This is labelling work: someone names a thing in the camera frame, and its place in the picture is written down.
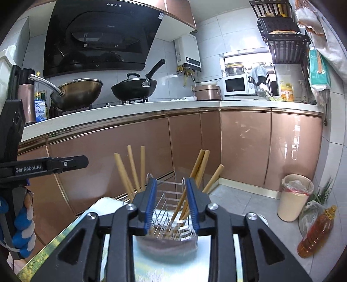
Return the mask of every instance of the trash can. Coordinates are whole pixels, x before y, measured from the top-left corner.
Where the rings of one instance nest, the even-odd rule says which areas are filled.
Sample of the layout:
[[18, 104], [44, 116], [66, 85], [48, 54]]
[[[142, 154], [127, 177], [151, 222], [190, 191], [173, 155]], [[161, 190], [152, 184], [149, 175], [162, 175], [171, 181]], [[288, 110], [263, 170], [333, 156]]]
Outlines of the trash can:
[[282, 179], [282, 188], [277, 215], [284, 221], [294, 221], [298, 218], [308, 197], [313, 193], [313, 183], [302, 175], [289, 174]]

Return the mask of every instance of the green plant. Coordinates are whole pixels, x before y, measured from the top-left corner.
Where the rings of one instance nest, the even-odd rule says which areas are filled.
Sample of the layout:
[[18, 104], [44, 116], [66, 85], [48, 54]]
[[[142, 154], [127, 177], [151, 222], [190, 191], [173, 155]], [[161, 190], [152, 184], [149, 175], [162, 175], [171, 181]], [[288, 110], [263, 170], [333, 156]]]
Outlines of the green plant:
[[332, 179], [330, 177], [328, 182], [325, 184], [324, 187], [322, 187], [316, 193], [313, 193], [310, 196], [309, 201], [314, 200], [314, 201], [320, 203], [321, 205], [324, 205], [327, 202], [329, 195], [331, 193], [331, 189], [330, 189], [331, 184], [332, 184]]

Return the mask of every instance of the screw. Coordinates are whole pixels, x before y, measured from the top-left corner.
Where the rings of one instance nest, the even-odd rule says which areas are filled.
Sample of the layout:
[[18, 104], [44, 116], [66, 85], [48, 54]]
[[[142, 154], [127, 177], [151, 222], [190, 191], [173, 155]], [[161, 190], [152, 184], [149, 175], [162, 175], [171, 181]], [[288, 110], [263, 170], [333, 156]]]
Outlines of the screw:
[[207, 207], [210, 209], [210, 210], [215, 210], [215, 209], [218, 209], [218, 205], [216, 203], [209, 203], [207, 205]]
[[87, 219], [94, 220], [94, 219], [96, 219], [97, 216], [98, 215], [96, 213], [88, 213], [87, 214]]
[[256, 220], [258, 218], [258, 216], [255, 213], [248, 213], [247, 218], [250, 220]]
[[134, 210], [136, 209], [136, 206], [134, 204], [127, 204], [127, 210]]

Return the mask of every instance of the beige trash can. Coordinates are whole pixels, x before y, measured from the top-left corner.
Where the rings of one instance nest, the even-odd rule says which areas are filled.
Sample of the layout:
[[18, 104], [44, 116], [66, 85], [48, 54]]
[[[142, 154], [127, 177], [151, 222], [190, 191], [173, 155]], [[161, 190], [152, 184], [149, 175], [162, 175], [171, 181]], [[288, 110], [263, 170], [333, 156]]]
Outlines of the beige trash can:
[[[290, 181], [300, 180], [306, 190], [288, 188], [286, 184]], [[313, 193], [314, 186], [307, 177], [298, 174], [289, 174], [282, 179], [282, 195], [277, 209], [277, 215], [284, 221], [294, 221], [298, 218], [308, 197]]]

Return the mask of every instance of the microwave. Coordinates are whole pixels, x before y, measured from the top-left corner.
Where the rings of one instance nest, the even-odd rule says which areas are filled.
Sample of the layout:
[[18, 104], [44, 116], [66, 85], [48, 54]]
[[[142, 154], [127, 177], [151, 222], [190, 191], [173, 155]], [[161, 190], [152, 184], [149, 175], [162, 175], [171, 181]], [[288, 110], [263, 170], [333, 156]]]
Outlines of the microwave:
[[238, 74], [233, 76], [222, 77], [217, 85], [221, 89], [223, 100], [233, 96], [255, 95], [255, 85], [248, 82], [249, 74]]

